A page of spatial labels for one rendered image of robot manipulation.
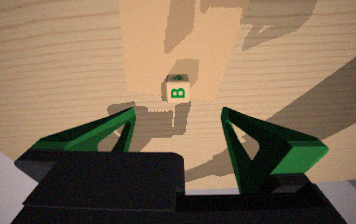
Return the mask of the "tan flat mat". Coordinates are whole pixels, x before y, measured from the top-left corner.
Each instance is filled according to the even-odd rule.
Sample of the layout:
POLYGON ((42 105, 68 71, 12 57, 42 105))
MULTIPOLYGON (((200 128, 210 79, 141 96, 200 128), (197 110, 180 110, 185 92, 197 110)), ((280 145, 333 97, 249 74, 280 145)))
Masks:
POLYGON ((166 95, 187 74, 189 99, 215 102, 249 0, 118 0, 127 92, 166 95))

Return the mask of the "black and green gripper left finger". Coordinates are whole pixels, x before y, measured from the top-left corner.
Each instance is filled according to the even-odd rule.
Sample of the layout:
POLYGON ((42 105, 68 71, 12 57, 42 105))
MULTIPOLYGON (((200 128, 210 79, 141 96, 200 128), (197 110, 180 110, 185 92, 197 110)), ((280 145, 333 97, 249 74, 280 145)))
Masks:
POLYGON ((128 152, 135 122, 135 110, 134 107, 130 107, 113 115, 40 138, 29 149, 98 151, 99 142, 125 124, 112 151, 128 152))

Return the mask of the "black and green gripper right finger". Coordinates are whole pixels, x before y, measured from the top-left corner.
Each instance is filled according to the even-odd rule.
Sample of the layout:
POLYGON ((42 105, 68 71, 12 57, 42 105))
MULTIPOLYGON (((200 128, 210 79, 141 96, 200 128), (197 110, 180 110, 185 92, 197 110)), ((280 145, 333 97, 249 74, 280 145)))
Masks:
POLYGON ((329 151, 317 137, 223 107, 221 123, 240 194, 255 194, 272 175, 304 174, 329 151), (259 143, 251 160, 234 124, 259 143))

